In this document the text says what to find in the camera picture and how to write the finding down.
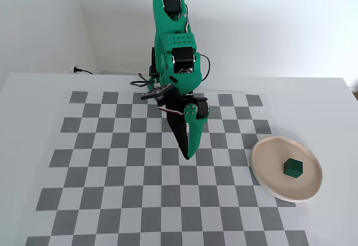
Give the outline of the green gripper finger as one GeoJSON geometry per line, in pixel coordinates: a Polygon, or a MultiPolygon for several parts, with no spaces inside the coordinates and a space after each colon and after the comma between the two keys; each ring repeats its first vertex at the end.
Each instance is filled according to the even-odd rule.
{"type": "Polygon", "coordinates": [[[194,156],[199,148],[204,123],[208,121],[208,103],[189,103],[184,109],[184,117],[189,125],[189,145],[187,158],[194,156]]]}

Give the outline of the green black gripper body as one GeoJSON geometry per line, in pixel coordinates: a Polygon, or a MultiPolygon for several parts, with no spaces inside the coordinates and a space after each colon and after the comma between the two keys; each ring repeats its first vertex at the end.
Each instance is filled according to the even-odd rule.
{"type": "Polygon", "coordinates": [[[168,85],[163,96],[166,108],[169,110],[194,116],[197,120],[205,119],[209,115],[210,108],[206,97],[197,97],[193,94],[182,95],[172,84],[168,85]]]}

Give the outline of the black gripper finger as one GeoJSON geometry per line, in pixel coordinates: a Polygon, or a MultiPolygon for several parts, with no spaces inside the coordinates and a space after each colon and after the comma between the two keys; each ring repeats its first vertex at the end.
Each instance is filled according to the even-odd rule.
{"type": "Polygon", "coordinates": [[[188,138],[186,131],[186,121],[184,116],[179,114],[167,114],[167,122],[177,140],[178,146],[186,160],[188,157],[188,138]]]}

